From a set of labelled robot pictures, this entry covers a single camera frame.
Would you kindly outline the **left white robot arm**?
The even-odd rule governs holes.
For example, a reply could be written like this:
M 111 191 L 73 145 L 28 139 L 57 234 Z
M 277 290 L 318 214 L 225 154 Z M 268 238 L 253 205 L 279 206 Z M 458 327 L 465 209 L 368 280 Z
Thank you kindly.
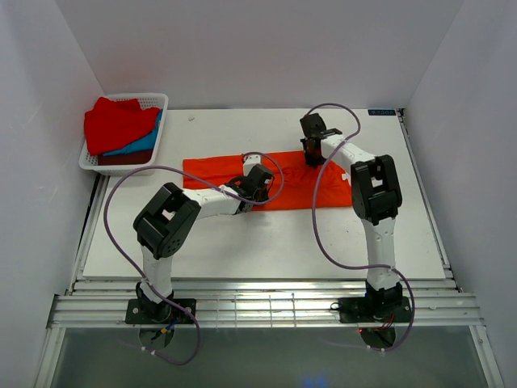
M 252 210 L 255 202 L 268 200 L 273 172 L 262 164 L 213 189 L 184 189 L 164 184 L 137 215 L 133 229 L 141 245 L 143 272 L 137 286 L 141 311 L 154 323 L 170 317 L 174 295 L 171 284 L 173 256 L 185 243 L 195 221 L 219 215 L 233 216 Z

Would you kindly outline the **orange t shirt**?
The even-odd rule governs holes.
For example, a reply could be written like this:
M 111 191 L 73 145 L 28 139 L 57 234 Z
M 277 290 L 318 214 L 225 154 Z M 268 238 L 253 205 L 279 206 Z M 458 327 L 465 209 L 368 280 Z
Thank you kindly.
M 305 164 L 301 150 L 270 153 L 272 160 L 264 159 L 264 165 L 274 172 L 270 194 L 280 192 L 271 203 L 260 206 L 258 211 L 298 210 L 312 207 L 313 190 L 320 167 Z M 190 158 L 183 160 L 183 171 L 197 176 L 216 186 L 229 182 L 243 174 L 241 155 L 217 156 L 211 158 Z M 330 162 L 325 169 L 317 194 L 318 208 L 351 207 L 351 185 L 346 171 Z

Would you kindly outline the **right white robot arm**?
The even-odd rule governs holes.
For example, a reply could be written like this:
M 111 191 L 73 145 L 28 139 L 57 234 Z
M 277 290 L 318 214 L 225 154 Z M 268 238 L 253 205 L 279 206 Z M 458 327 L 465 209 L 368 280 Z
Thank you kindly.
M 370 154 L 350 142 L 338 129 L 329 129 L 317 113 L 307 113 L 301 119 L 304 137 L 301 139 L 305 162 L 317 167 L 312 195 L 311 218 L 314 237 L 322 254 L 334 265 L 348 270 L 365 270 L 365 296 L 343 305 L 346 312 L 362 314 L 383 321 L 402 305 L 400 276 L 396 272 L 394 226 L 402 205 L 401 188 L 393 158 Z M 351 203 L 361 220 L 367 243 L 368 263 L 349 266 L 331 258 L 322 245 L 317 229 L 317 198 L 323 175 L 330 162 L 335 161 L 346 174 L 351 187 Z

